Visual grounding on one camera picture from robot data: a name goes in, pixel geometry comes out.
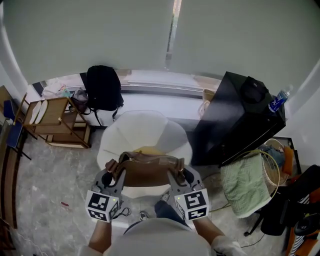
gray window shade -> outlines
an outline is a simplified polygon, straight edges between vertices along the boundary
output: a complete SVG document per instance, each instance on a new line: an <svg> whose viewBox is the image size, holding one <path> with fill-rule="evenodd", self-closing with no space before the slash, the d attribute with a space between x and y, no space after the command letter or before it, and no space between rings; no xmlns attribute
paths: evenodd
<svg viewBox="0 0 320 256"><path fill-rule="evenodd" d="M183 0L170 71L299 87L320 58L320 10L310 0Z"/></svg>
<svg viewBox="0 0 320 256"><path fill-rule="evenodd" d="M173 0L9 0L4 24L28 83L93 65L162 69Z"/></svg>

black refrigerator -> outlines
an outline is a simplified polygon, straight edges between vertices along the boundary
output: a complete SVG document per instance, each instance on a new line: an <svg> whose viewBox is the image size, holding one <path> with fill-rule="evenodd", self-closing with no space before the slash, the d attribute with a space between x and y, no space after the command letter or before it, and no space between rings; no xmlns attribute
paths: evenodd
<svg viewBox="0 0 320 256"><path fill-rule="evenodd" d="M284 105L276 113L268 109L274 98L263 82L226 72L189 138L191 165L229 164L284 128Z"/></svg>

sleeve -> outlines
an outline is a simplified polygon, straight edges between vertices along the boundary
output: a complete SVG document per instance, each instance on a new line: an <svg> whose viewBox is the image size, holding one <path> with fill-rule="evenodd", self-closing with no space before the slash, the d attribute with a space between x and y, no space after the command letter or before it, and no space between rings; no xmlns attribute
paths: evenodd
<svg viewBox="0 0 320 256"><path fill-rule="evenodd" d="M89 246L83 245L78 252L78 256L103 256L103 254Z"/></svg>
<svg viewBox="0 0 320 256"><path fill-rule="evenodd" d="M218 254L226 256L246 256L247 254L241 249L240 244L236 241L232 241L230 238L219 235L212 244L212 250L215 250Z"/></svg>

green towel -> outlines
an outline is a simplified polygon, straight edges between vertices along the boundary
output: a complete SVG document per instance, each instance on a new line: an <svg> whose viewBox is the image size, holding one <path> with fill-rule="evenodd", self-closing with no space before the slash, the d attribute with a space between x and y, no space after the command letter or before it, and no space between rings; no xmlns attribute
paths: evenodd
<svg viewBox="0 0 320 256"><path fill-rule="evenodd" d="M262 167L261 154L221 167L224 194L237 218L248 217L271 200Z"/></svg>

blue bottle label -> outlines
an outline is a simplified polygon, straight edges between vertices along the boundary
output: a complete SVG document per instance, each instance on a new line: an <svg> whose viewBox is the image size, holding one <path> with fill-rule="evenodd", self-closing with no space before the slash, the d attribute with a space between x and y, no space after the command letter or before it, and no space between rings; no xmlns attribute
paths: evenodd
<svg viewBox="0 0 320 256"><path fill-rule="evenodd" d="M286 100L287 99L282 97L281 93L279 93L275 99L268 104L269 110L275 113Z"/></svg>

